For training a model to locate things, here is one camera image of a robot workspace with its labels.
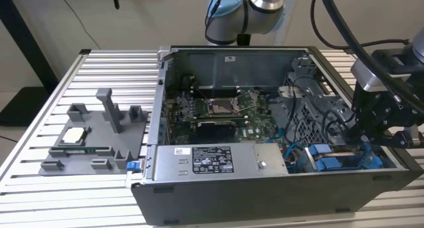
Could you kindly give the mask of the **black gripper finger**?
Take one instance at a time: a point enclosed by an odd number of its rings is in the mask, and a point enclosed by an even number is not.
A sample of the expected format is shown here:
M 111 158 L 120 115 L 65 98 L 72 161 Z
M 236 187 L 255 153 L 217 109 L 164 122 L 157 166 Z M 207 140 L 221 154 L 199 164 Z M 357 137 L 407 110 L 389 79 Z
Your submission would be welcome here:
M 375 137 L 372 140 L 372 144 L 391 148 L 412 148 L 412 135 L 408 131 L 397 131 L 391 137 Z
M 368 126 L 369 123 L 364 121 L 355 123 L 355 125 L 348 129 L 345 135 L 345 142 L 348 144 L 359 144 L 369 141 L 367 137 Z

